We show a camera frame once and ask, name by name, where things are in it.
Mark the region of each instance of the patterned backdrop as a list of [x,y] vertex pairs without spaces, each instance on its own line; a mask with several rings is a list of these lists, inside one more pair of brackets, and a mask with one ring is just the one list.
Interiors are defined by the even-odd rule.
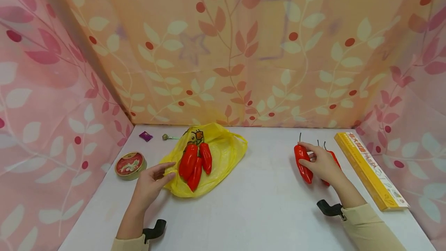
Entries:
[[65,1],[132,122],[355,126],[446,249],[445,0]]
[[46,0],[0,0],[0,250],[57,250],[132,129]]

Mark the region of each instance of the black bracket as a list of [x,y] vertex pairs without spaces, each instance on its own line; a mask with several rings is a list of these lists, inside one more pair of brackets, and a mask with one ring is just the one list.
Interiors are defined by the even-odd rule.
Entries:
[[144,244],[147,244],[149,239],[156,239],[157,237],[160,237],[164,233],[164,229],[166,228],[166,221],[163,219],[158,219],[156,221],[155,227],[153,229],[151,228],[145,228],[142,230],[142,233],[144,236],[146,236],[146,239],[144,240]]
[[335,204],[330,206],[326,200],[320,200],[317,202],[317,207],[322,211],[322,213],[326,216],[343,216],[341,211],[342,204]]

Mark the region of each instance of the white tabletop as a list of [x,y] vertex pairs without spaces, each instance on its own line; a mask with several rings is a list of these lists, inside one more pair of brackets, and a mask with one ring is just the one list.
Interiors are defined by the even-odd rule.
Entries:
[[[141,152],[148,167],[156,165],[176,144],[162,134],[181,136],[187,127],[138,125],[120,155]],[[182,199],[163,190],[146,213],[146,227],[167,221],[164,236],[152,241],[152,251],[228,250],[355,250],[338,217],[326,217],[316,202],[339,202],[332,187],[314,178],[307,185],[296,167],[293,147],[302,140],[326,141],[344,173],[387,223],[407,250],[435,250],[411,213],[378,210],[333,139],[351,130],[229,127],[248,141],[245,157],[210,193]],[[145,142],[138,135],[154,138]],[[59,251],[109,251],[136,181],[122,181],[113,167],[86,206]]]

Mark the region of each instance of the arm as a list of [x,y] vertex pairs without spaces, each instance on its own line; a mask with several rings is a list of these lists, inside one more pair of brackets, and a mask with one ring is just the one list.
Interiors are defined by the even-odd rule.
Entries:
[[162,187],[175,177],[175,173],[164,176],[165,169],[174,165],[175,163],[159,164],[141,172],[132,200],[124,213],[111,251],[148,250],[149,243],[144,244],[145,237],[142,234],[144,214],[150,204],[155,201]]
[[309,157],[315,160],[312,162],[299,160],[299,163],[333,186],[343,205],[342,212],[347,219],[343,222],[344,228],[359,250],[406,250],[344,175],[331,154],[319,146],[309,143],[299,144],[308,151],[312,151]]

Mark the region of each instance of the red chili pepper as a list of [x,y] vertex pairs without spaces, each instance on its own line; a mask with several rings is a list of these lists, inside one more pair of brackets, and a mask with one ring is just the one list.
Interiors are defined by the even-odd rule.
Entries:
[[328,152],[331,154],[331,156],[333,157],[334,161],[336,162],[336,164],[338,164],[338,167],[341,168],[341,165],[339,165],[338,159],[336,158],[336,155],[334,152],[328,150]]
[[180,177],[183,177],[186,181],[194,171],[195,163],[197,162],[197,154],[198,146],[194,144],[189,144],[186,146],[178,169]]
[[311,184],[313,180],[313,172],[299,163],[300,159],[305,159],[309,161],[309,156],[308,153],[306,152],[306,148],[301,145],[296,145],[294,147],[294,156],[296,156],[296,164],[297,167],[299,168],[299,172],[300,175],[302,175],[303,180],[306,183]]
[[202,163],[203,163],[203,159],[201,159],[200,157],[197,157],[195,167],[194,167],[194,172],[187,180],[187,185],[193,192],[197,189],[198,183],[200,183]]
[[[334,152],[327,150],[331,156],[333,157],[333,160],[335,161],[335,163],[338,165],[339,168],[341,168],[341,165],[339,165],[338,159],[336,158],[336,155]],[[325,180],[322,180],[322,182],[326,185],[326,186],[330,186],[330,183],[326,182]]]
[[207,143],[200,143],[199,146],[200,157],[203,159],[203,169],[207,175],[211,174],[212,170],[212,155],[209,145]]

